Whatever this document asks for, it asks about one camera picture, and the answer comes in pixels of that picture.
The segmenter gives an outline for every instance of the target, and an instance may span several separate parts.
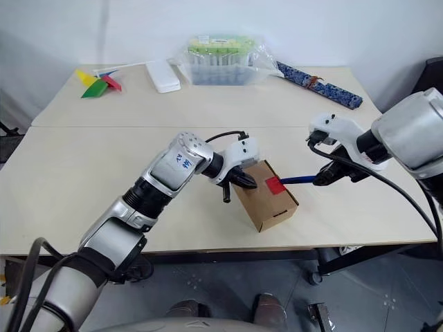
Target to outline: black cable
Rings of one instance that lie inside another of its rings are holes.
[[[57,259],[61,259],[63,257],[43,237],[39,237],[34,241],[29,250],[28,258],[25,261],[23,273],[21,274],[17,300],[15,301],[15,305],[9,318],[8,325],[5,329],[5,331],[7,332],[17,332],[20,328],[20,324],[23,320],[23,315],[26,309],[26,304],[28,303],[30,289],[33,285],[35,267],[39,259],[41,247],[45,248]]]
[[[206,142],[209,143],[211,140],[214,140],[216,138],[220,138],[227,135],[235,135],[235,134],[240,135],[240,139],[248,138],[248,135],[246,135],[244,131],[233,130],[233,131],[227,131],[226,133],[219,133],[218,135],[208,138]]]
[[[35,318],[37,318],[37,315],[40,311],[40,309],[43,307],[44,300],[46,298],[46,295],[48,294],[49,288],[51,287],[51,284],[54,280],[55,275],[59,271],[59,269],[70,259],[74,258],[76,254],[71,254],[68,256],[63,257],[63,259],[59,260],[49,271],[48,277],[46,277],[46,280],[42,286],[42,289],[40,290],[39,295],[37,296],[37,299],[35,300],[33,307],[29,311],[28,317],[26,318],[23,327],[21,328],[20,332],[27,332],[30,331],[33,327]]]
[[[419,186],[421,187],[426,200],[428,201],[429,207],[431,208],[432,217],[434,218],[435,227],[437,228],[437,254],[438,258],[443,259],[443,231],[442,224],[440,223],[440,217],[438,216],[437,207],[434,204],[434,200],[432,196],[424,189],[422,184],[417,181]]]
[[[428,224],[429,228],[433,231],[433,233],[435,234],[436,237],[438,237],[438,233],[437,230],[435,229],[433,222],[428,218],[428,216],[426,215],[426,213],[424,213],[423,209],[417,204],[417,202],[414,201],[414,199],[408,195],[407,192],[405,192],[403,189],[401,189],[398,185],[396,185],[395,183],[393,183],[392,181],[389,181],[387,178],[385,178],[384,176],[381,176],[380,174],[376,173],[375,171],[372,171],[371,169],[364,167],[358,163],[355,163],[352,160],[348,160],[339,156],[334,156],[331,154],[326,154],[325,152],[315,148],[315,143],[312,141],[309,141],[308,143],[309,148],[315,153],[318,154],[319,156],[328,158],[330,160],[334,160],[334,161],[338,161],[339,163],[345,164],[347,166],[353,167],[353,168],[357,168],[359,171],[362,171],[366,174],[372,175],[373,177],[375,177],[377,180],[380,180],[381,182],[385,183],[386,185],[389,185],[391,188],[393,188],[394,190],[396,190],[399,194],[401,194],[416,210],[417,212],[420,214],[420,216],[422,216],[422,218],[425,220],[425,222]]]

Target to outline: cardboard box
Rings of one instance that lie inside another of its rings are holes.
[[[244,171],[255,179],[257,189],[243,189],[236,185],[233,187],[259,232],[281,223],[294,214],[298,207],[294,196],[285,187],[281,187],[281,192],[274,190],[278,193],[273,193],[266,183],[266,180],[277,176],[267,161],[260,161]]]

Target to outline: blue handle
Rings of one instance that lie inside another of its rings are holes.
[[[296,183],[312,183],[316,178],[315,175],[311,176],[297,176],[295,178],[281,178],[280,183],[283,185],[295,185]]]

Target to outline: table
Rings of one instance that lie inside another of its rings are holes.
[[[0,171],[1,254],[25,255],[38,236],[45,236],[60,252],[74,251],[87,228],[180,130],[208,138],[247,129],[259,140],[262,157],[287,177],[315,174],[327,163],[305,142],[307,124],[315,114],[348,116],[362,127],[379,116],[347,68],[303,70],[362,95],[365,101],[354,111],[276,77],[259,86],[184,84],[179,92],[160,95],[142,70],[134,67],[122,74],[127,89],[122,95],[112,92],[96,100],[81,100],[84,88],[70,78],[35,119]],[[144,83],[132,85],[131,77]],[[128,102],[126,107],[119,98]],[[232,139],[214,141],[216,151]],[[429,213],[418,186],[395,161],[383,175]],[[435,241],[418,213],[373,178],[288,188],[300,203],[296,213],[257,233],[234,193],[231,203],[224,204],[220,187],[195,176],[147,233],[144,251],[303,250]]]

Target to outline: red tag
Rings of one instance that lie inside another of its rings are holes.
[[[106,83],[108,83],[108,85],[111,88],[117,89],[119,91],[122,91],[122,86],[119,85],[119,83],[117,83],[116,81],[114,81],[113,79],[111,79],[108,75],[103,75],[102,80],[104,80]]]
[[[274,176],[273,178],[268,178],[265,182],[268,185],[269,190],[271,190],[274,195],[286,190],[284,185],[282,185],[280,183],[280,180],[278,180],[277,176]]]

